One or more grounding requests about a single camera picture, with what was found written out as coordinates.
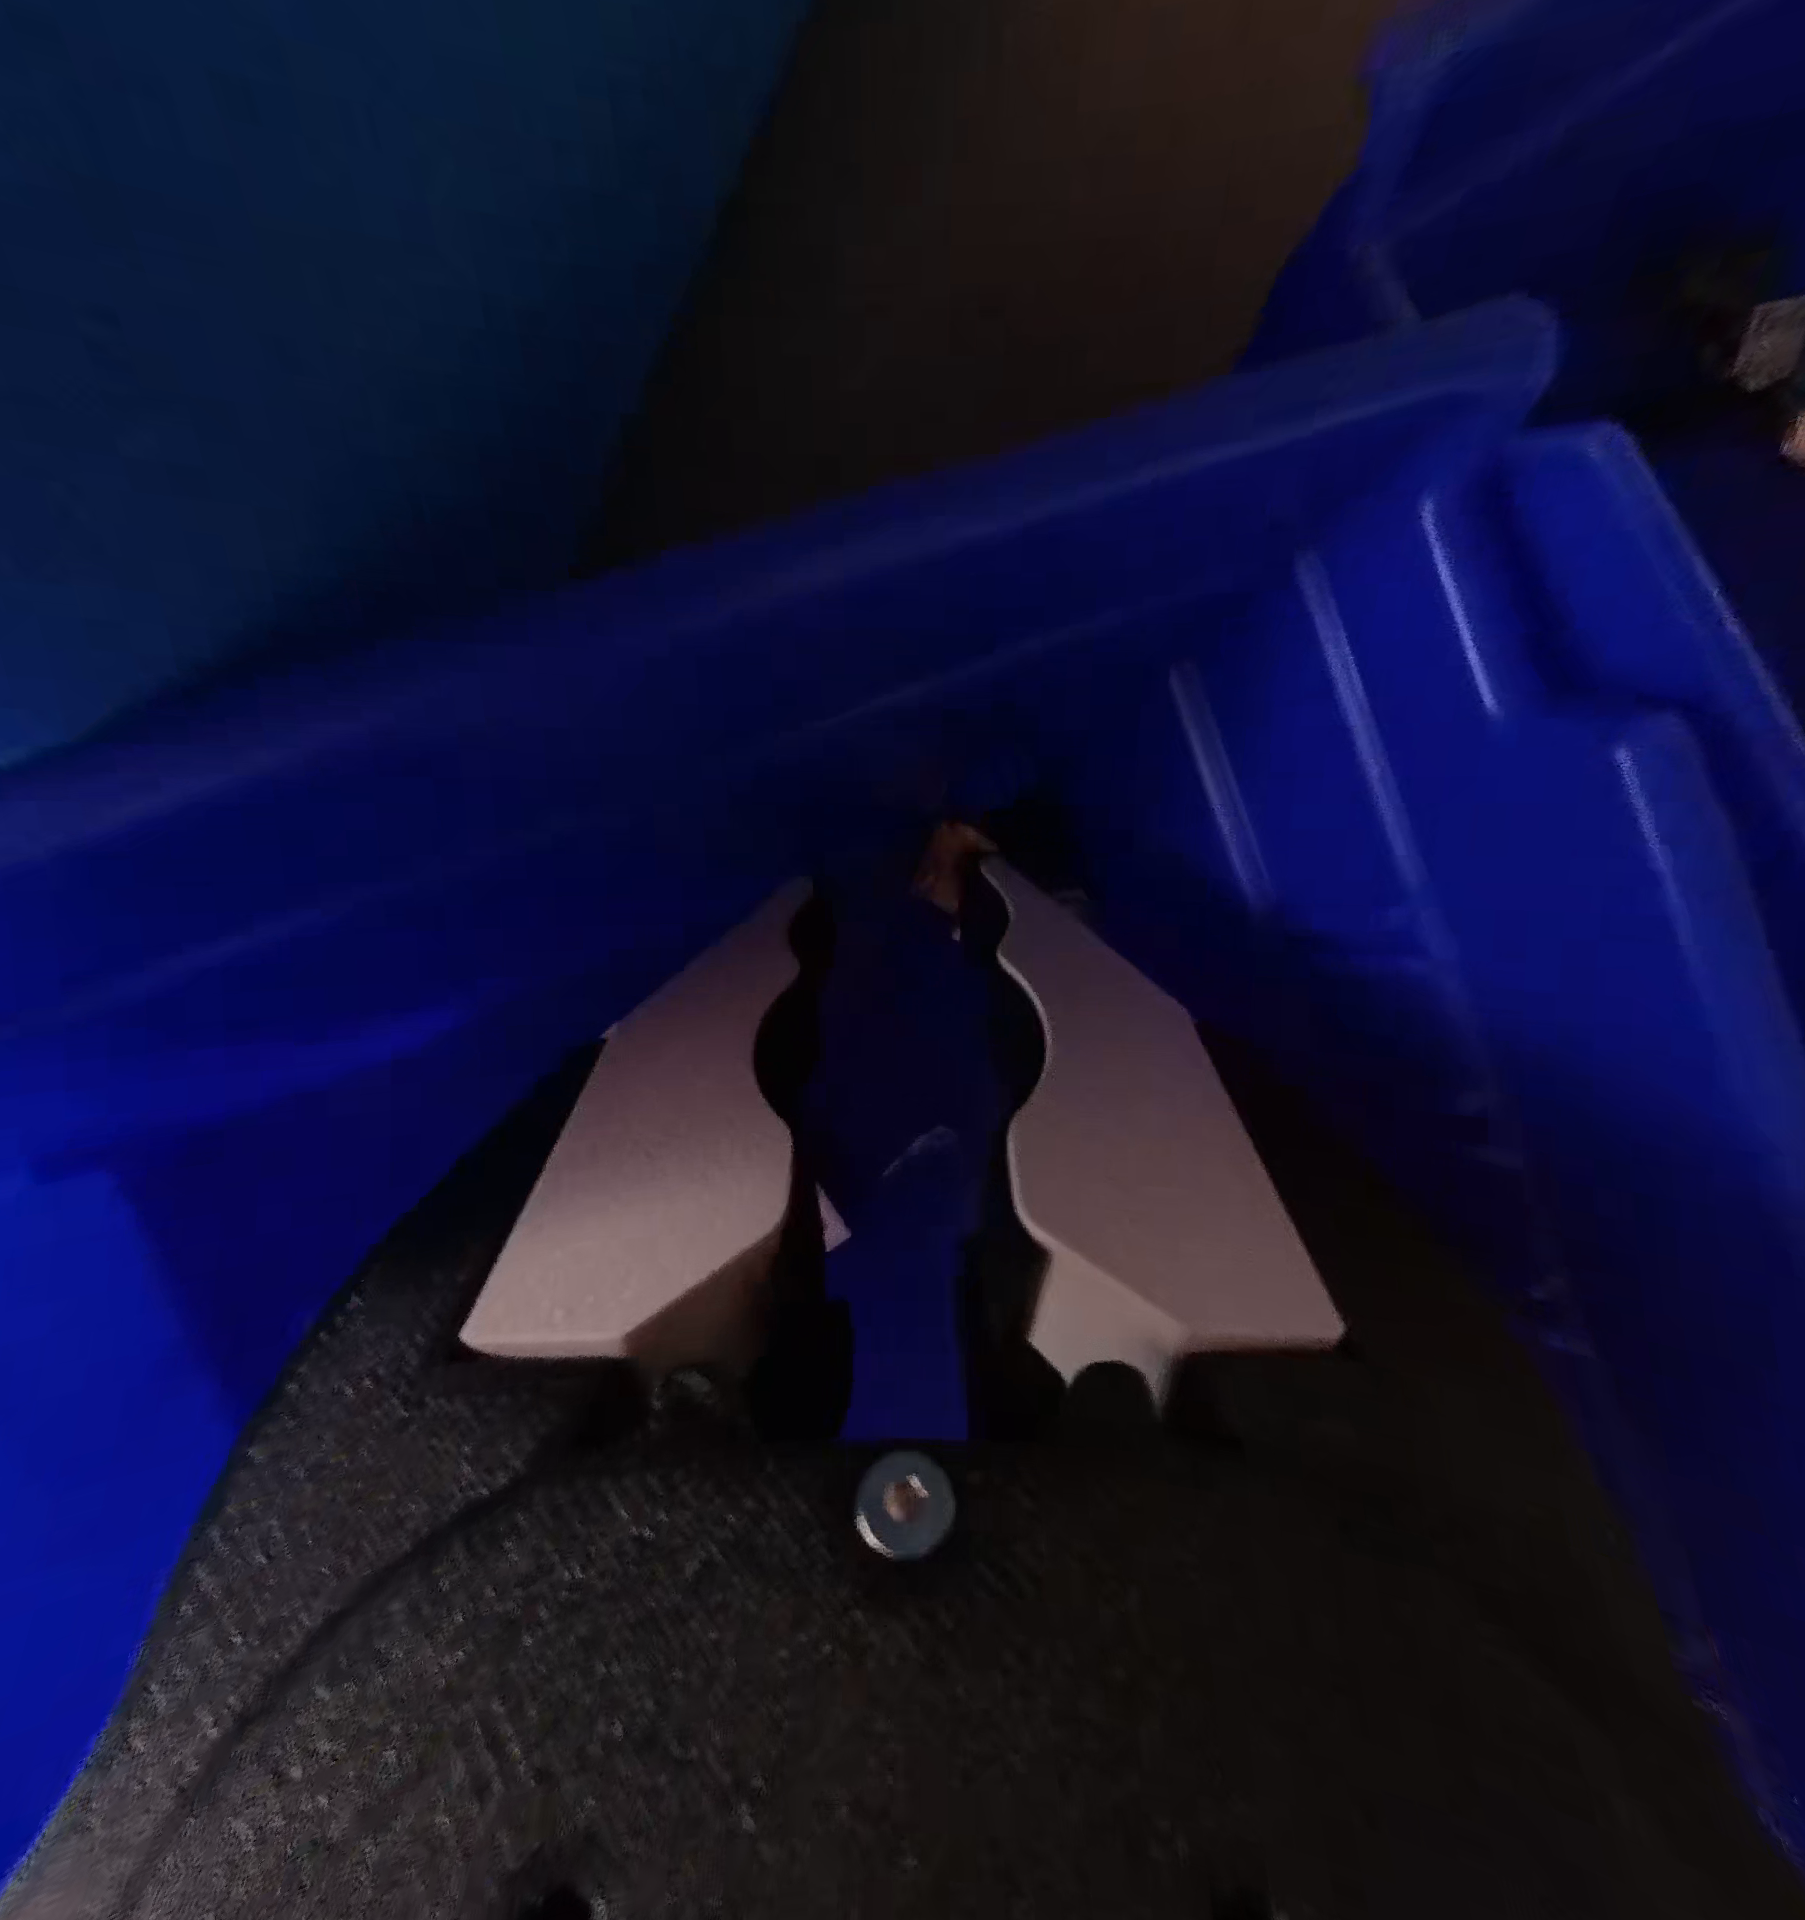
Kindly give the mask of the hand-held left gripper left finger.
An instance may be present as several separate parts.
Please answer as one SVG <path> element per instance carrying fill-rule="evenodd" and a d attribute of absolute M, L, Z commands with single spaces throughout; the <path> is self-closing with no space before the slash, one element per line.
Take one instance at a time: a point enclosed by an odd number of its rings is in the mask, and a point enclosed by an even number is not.
<path fill-rule="evenodd" d="M 767 1436 L 840 1433 L 852 1317 L 827 1261 L 851 1231 L 804 1122 L 831 957 L 795 878 L 607 1030 L 464 1353 L 646 1389 L 695 1372 L 736 1387 Z"/>

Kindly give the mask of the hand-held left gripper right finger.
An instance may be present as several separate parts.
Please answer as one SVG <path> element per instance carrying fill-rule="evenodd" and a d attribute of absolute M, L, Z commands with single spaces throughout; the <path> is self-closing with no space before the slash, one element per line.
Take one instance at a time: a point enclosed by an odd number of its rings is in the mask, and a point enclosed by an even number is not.
<path fill-rule="evenodd" d="M 1340 1349 L 1195 1017 L 998 855 L 972 867 L 963 930 L 994 932 L 1010 1023 L 1039 1045 L 984 1164 L 994 1226 L 1033 1255 L 963 1284 L 974 1433 L 1039 1435 L 1095 1370 L 1123 1370 L 1155 1422 L 1213 1364 Z"/>

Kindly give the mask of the blue plastic bin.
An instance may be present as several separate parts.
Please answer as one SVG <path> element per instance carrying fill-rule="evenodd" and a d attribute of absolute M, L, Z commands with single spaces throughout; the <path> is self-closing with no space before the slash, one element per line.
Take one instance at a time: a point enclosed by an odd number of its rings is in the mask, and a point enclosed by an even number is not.
<path fill-rule="evenodd" d="M 1805 4 L 1436 4 L 1240 372 L 0 769 L 0 1917 L 1805 1917 Z M 998 855 L 1346 1322 L 969 1415 Z M 458 1333 L 771 893 L 835 1436 Z"/>

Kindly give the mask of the loose toy pieces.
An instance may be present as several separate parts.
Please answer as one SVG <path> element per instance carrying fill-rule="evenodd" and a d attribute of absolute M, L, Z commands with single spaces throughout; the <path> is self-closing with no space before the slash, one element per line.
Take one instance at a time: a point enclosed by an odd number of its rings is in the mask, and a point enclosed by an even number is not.
<path fill-rule="evenodd" d="M 1754 306 L 1733 339 L 1727 383 L 1759 441 L 1805 473 L 1805 297 Z"/>

